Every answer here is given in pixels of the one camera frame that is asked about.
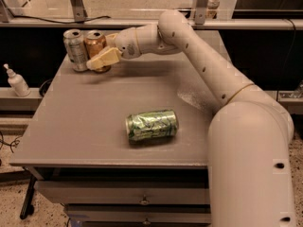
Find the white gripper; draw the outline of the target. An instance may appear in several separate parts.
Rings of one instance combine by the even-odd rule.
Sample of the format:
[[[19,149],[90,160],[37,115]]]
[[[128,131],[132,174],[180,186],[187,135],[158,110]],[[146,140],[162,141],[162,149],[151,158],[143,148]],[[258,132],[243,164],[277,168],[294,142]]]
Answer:
[[[89,70],[98,70],[118,63],[121,57],[130,60],[141,55],[134,27],[106,35],[105,38],[109,46],[103,48],[86,63]]]

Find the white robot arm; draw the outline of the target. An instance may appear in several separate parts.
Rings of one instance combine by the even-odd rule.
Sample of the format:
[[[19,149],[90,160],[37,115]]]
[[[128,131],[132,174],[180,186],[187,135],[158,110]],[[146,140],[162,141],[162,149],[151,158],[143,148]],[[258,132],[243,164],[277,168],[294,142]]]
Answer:
[[[288,111],[201,39],[177,10],[109,35],[91,70],[146,53],[183,52],[221,108],[207,136],[212,227],[296,227]]]

